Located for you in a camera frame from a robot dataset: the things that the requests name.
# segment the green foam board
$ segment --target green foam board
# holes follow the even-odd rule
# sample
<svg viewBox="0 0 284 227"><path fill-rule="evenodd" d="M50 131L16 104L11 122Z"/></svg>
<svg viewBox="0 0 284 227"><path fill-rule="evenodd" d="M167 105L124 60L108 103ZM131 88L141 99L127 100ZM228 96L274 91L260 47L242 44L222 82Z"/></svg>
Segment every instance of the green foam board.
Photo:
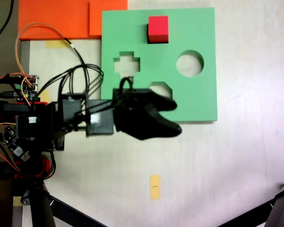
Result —
<svg viewBox="0 0 284 227"><path fill-rule="evenodd" d="M148 44L148 17L160 15L169 17L169 43ZM104 11L101 98L111 99L113 88L119 87L114 61L129 52L140 58L134 88L165 82L172 89L178 107L163 112L164 117L186 122L217 120L214 8ZM176 68L178 58L186 52L203 60L203 70L195 77L185 77Z"/></svg>

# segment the red block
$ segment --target red block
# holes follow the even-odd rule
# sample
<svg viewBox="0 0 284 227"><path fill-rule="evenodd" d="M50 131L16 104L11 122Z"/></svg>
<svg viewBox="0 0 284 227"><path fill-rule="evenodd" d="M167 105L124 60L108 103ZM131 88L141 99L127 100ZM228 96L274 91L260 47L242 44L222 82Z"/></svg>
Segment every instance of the red block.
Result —
<svg viewBox="0 0 284 227"><path fill-rule="evenodd" d="M148 18L148 38L151 44L168 43L168 16L151 16Z"/></svg>

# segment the yellow sticky note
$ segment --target yellow sticky note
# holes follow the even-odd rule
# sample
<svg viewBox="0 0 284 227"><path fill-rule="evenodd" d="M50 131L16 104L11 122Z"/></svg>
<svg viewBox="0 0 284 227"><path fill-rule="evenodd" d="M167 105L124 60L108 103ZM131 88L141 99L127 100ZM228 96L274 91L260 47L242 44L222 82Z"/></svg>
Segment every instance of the yellow sticky note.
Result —
<svg viewBox="0 0 284 227"><path fill-rule="evenodd" d="M62 49L70 48L71 46L65 40L46 40L45 47L46 49Z"/></svg>
<svg viewBox="0 0 284 227"><path fill-rule="evenodd" d="M151 200L160 198L160 175L151 175Z"/></svg>

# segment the white table surface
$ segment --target white table surface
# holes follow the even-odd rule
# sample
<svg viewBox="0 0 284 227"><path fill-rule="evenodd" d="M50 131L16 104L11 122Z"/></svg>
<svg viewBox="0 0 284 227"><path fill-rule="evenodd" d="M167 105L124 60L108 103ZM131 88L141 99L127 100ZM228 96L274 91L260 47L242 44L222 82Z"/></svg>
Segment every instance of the white table surface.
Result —
<svg viewBox="0 0 284 227"><path fill-rule="evenodd" d="M74 132L55 153L49 192L109 227L215 227L284 183L284 0L129 0L129 9L194 7L215 7L218 121L147 141ZM100 41L74 44L85 62L100 64ZM41 84L78 63L70 49L30 44L29 73ZM56 88L44 98L54 101ZM150 175L161 177L159 200L150 200Z"/></svg>

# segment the sticker label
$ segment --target sticker label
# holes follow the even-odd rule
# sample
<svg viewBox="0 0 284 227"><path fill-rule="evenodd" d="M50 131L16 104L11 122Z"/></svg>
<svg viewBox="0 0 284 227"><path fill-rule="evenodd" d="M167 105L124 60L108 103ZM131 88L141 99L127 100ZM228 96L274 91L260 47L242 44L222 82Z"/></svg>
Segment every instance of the sticker label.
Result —
<svg viewBox="0 0 284 227"><path fill-rule="evenodd" d="M37 122L37 117L28 117L28 123L33 124Z"/></svg>
<svg viewBox="0 0 284 227"><path fill-rule="evenodd" d="M99 124L100 123L100 113L93 113L90 115L90 123L91 124Z"/></svg>
<svg viewBox="0 0 284 227"><path fill-rule="evenodd" d="M17 147L16 149L14 149L14 154L17 155L18 157L21 156L23 154L23 150L21 147Z"/></svg>

